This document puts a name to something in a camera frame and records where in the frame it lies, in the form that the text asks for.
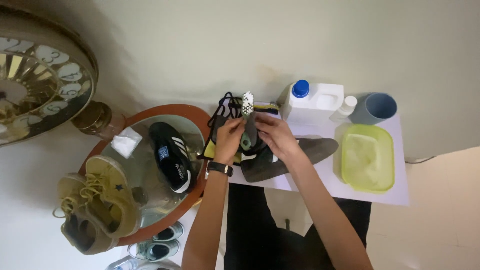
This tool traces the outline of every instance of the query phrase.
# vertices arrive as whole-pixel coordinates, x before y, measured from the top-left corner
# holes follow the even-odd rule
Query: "wall clock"
[[[95,93],[98,68],[73,31],[0,5],[0,146],[75,117]]]

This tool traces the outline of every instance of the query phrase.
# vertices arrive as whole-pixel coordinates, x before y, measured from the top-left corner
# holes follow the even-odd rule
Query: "hand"
[[[243,117],[228,119],[223,126],[216,131],[215,157],[213,161],[233,165],[233,156],[237,153],[241,135],[245,131]]]
[[[303,153],[285,121],[263,113],[256,115],[255,125],[260,130],[258,135],[285,164]]]

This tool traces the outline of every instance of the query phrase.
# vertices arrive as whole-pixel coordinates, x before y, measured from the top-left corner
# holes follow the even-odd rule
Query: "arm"
[[[217,130],[215,162],[233,165],[244,126],[243,119],[236,118],[228,120]],[[215,269],[227,180],[227,175],[221,172],[210,171],[208,174],[204,198],[185,244],[181,265],[184,270]]]
[[[287,123],[258,114],[256,125],[261,130],[260,138],[291,173],[335,269],[373,270],[360,238],[298,146]]]

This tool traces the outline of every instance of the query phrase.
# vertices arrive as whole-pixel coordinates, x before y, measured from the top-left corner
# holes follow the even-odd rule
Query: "power cord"
[[[427,158],[426,160],[422,160],[422,161],[418,161],[418,162],[408,162],[408,161],[405,161],[405,163],[408,163],[408,164],[420,164],[420,163],[424,163],[424,162],[426,162],[426,161],[429,161],[429,160],[433,159],[434,157],[436,157],[436,156],[433,156],[433,157],[431,157],[431,158]]]

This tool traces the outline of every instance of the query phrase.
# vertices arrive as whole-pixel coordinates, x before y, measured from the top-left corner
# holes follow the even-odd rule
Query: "clock face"
[[[90,101],[91,67],[32,40],[0,37],[0,146],[46,132]]]

